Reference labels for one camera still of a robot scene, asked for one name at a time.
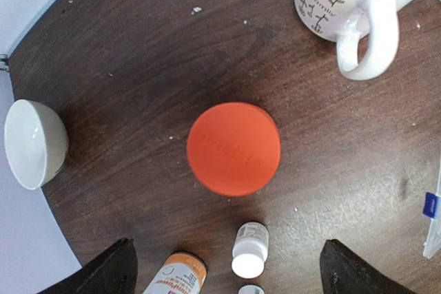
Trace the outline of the grey-capped orange label bottle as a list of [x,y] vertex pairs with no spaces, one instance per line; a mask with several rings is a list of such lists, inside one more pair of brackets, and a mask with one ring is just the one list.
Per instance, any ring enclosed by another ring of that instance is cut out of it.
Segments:
[[171,254],[143,294],[199,294],[207,267],[197,256],[179,251]]

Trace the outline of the clear plastic pill organizer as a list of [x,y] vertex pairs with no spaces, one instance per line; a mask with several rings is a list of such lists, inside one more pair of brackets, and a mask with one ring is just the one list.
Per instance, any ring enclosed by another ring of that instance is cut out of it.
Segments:
[[424,243],[423,256],[431,259],[440,250],[440,177],[438,172],[437,189],[435,193],[427,192],[422,213],[430,218],[429,232]]

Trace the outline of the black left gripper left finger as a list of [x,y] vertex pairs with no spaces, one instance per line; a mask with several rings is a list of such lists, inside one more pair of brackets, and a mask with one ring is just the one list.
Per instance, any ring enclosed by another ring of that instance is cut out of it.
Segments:
[[42,293],[134,293],[137,276],[134,241],[121,238],[82,269]]

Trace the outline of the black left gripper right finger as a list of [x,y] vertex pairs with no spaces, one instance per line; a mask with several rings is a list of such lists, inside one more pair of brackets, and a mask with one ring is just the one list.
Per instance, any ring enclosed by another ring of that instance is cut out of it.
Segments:
[[406,293],[407,287],[372,267],[337,239],[327,240],[320,253],[324,293]]

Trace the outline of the small white pill bottle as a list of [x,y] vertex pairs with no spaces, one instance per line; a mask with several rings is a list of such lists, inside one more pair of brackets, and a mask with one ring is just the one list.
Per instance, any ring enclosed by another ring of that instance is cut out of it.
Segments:
[[238,294],[265,294],[265,292],[260,286],[247,284],[240,287]]

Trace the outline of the orange pill bottle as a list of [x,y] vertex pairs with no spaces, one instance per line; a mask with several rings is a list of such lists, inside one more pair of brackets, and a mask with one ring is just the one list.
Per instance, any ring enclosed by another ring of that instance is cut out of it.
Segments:
[[273,118],[242,102],[215,105],[193,123],[187,138],[187,160],[196,179],[227,197],[247,196],[274,177],[281,139]]

